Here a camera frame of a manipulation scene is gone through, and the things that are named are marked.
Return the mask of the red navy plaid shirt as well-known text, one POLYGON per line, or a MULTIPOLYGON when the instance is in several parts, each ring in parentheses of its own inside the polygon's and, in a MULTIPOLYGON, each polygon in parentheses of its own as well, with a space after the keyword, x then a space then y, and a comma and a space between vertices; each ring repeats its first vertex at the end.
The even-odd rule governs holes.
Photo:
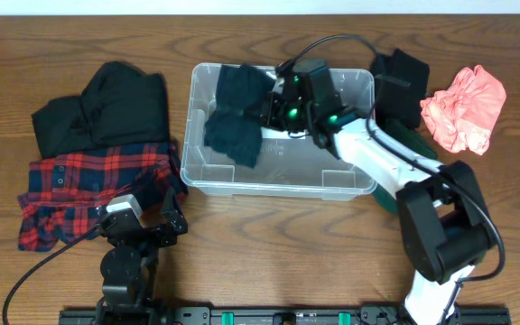
POLYGON ((21 251, 47 252, 95 226, 114 197, 132 194, 142 211, 161 207, 168 191, 185 200, 181 160, 170 143, 126 144, 59 155, 29 164, 28 190, 18 197, 21 251))

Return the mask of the dark navy cloth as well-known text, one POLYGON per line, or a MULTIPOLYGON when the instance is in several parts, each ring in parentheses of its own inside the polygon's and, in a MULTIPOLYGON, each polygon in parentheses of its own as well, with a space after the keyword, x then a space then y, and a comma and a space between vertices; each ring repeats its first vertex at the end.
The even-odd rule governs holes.
POLYGON ((260 111, 275 80, 254 66, 223 65, 216 89, 216 108, 205 123, 204 144, 236 164, 256 166, 262 146, 260 111))

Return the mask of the black cloth with tape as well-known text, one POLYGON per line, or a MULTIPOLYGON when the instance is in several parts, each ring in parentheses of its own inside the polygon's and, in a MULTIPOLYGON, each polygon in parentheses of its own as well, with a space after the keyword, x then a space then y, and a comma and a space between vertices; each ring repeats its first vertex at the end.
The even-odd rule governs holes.
POLYGON ((382 88, 375 108, 376 123, 384 127, 387 120, 394 119, 409 129, 418 128, 420 102, 426 99, 430 66, 395 49, 392 55, 376 55, 370 73, 375 77, 375 92, 382 88))

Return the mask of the dark green cloth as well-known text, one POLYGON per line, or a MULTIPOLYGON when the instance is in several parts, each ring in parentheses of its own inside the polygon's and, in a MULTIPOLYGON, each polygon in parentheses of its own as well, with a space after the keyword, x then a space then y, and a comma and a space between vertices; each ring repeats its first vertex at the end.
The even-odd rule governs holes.
MULTIPOLYGON (((398 119, 387 118, 380 127, 385 133, 414 152, 429 159, 436 160, 438 158, 437 153, 416 131, 407 128, 398 119)), ((392 214, 397 213, 396 200, 380 184, 377 184, 372 195, 383 210, 392 214)))

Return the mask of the black hooded sweatshirt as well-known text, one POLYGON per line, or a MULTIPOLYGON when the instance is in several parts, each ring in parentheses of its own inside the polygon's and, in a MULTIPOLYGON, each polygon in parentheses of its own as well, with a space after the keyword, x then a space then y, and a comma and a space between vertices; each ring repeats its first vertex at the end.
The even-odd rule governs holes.
POLYGON ((161 73, 104 63, 78 95, 57 97, 32 114, 41 158, 125 144, 168 142, 169 101, 161 73))

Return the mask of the pink cloth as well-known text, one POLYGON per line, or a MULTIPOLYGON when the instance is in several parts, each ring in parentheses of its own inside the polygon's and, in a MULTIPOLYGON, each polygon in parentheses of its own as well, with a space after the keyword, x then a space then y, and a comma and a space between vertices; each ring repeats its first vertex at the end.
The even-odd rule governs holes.
POLYGON ((446 151, 482 155, 505 102, 503 84, 477 65, 460 70, 448 88, 421 100, 421 116, 433 140, 446 151))

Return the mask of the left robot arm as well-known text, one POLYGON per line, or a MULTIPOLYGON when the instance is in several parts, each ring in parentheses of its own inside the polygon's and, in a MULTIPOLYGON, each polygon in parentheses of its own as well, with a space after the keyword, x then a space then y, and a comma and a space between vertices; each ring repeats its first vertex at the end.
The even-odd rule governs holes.
POLYGON ((98 224, 113 248, 100 263, 103 298, 97 303, 93 324, 161 325, 173 322, 172 312, 153 297, 159 250, 177 244, 188 232, 174 190, 164 195, 160 215, 164 222, 145 227, 143 211, 132 194, 113 198, 98 224))

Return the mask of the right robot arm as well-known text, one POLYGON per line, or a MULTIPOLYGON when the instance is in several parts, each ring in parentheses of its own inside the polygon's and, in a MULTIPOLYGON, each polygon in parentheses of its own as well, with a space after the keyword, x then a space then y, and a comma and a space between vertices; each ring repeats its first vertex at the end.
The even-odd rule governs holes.
POLYGON ((464 162, 426 158, 383 131, 374 111, 344 104, 324 59, 290 59, 260 118, 264 126, 307 132, 321 149, 369 175, 396 201, 404 250, 415 270, 404 310, 413 324, 446 324, 465 283, 504 268, 506 250, 475 173, 464 162))

